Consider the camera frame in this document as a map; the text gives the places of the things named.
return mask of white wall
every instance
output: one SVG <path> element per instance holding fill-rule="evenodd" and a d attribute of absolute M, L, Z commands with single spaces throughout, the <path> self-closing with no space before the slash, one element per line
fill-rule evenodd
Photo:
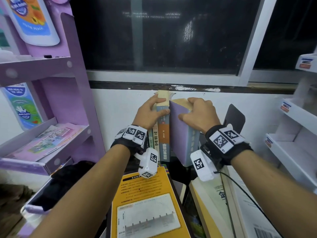
<path fill-rule="evenodd" d="M 108 150 L 114 136 L 122 127 L 132 123 L 137 109 L 152 95 L 148 90 L 93 89 L 95 106 L 105 148 Z M 290 95 L 235 94 L 211 92 L 176 92 L 174 98 L 201 97 L 212 100 L 220 121 L 223 122 L 229 104 L 234 104 L 245 116 L 246 123 L 241 134 L 251 142 L 252 148 L 265 159 L 277 159 L 264 145 L 265 133 L 274 133 L 282 112 L 279 104 Z M 3 94 L 0 92 L 0 144 L 20 134 L 20 128 Z M 0 183 L 25 184 L 37 191 L 48 176 L 0 170 Z"/>
<path fill-rule="evenodd" d="M 153 90 L 93 89 L 106 150 L 110 148 L 117 132 L 132 123 L 137 109 L 153 94 Z M 279 111 L 281 100 L 291 97 L 290 95 L 176 91 L 173 96 L 175 99 L 188 97 L 212 100 L 221 122 L 229 105 L 235 105 L 246 118 L 241 135 L 251 142 L 252 148 L 260 156 L 268 161 L 277 162 L 263 140 L 266 133 L 275 132 L 282 116 L 282 112 Z"/>

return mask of left hand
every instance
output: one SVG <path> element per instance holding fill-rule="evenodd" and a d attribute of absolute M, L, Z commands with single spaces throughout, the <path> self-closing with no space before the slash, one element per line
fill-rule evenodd
<path fill-rule="evenodd" d="M 157 94 L 152 96 L 138 109 L 138 112 L 132 124 L 139 125 L 140 127 L 146 128 L 147 130 L 153 128 L 159 117 L 170 113 L 169 109 L 163 109 L 159 112 L 157 112 L 156 110 L 152 111 L 152 107 L 155 103 L 161 103 L 165 100 L 165 98 L 158 98 Z"/>

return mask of white bottle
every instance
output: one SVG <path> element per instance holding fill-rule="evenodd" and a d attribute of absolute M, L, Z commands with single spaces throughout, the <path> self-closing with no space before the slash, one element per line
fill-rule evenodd
<path fill-rule="evenodd" d="M 60 42 L 43 0 L 2 0 L 20 37 L 35 46 Z"/>

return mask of book spine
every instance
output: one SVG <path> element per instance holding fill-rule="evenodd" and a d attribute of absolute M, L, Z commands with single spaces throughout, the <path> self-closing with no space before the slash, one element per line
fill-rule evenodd
<path fill-rule="evenodd" d="M 198 130 L 188 126 L 188 140 L 184 167 L 188 167 L 193 164 L 191 160 L 191 153 L 198 150 L 199 134 L 200 132 Z"/>
<path fill-rule="evenodd" d="M 153 129 L 150 129 L 148 131 L 149 134 L 149 146 L 150 148 L 154 148 L 154 142 L 153 142 Z"/>
<path fill-rule="evenodd" d="M 157 106 L 156 111 L 168 109 L 168 106 Z M 170 161 L 170 115 L 158 119 L 158 140 L 161 161 Z"/>
<path fill-rule="evenodd" d="M 153 143 L 154 143 L 154 149 L 158 152 L 158 161 L 160 161 L 160 155 L 159 155 L 159 129 L 158 129 L 158 123 L 153 126 Z"/>

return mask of forearm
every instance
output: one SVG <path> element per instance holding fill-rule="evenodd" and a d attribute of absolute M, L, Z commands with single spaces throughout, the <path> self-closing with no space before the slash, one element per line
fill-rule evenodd
<path fill-rule="evenodd" d="M 120 184 L 130 151 L 115 145 L 55 205 L 30 238 L 94 237 Z"/>
<path fill-rule="evenodd" d="M 315 194 L 250 150 L 240 153 L 231 164 L 284 238 L 316 237 Z"/>

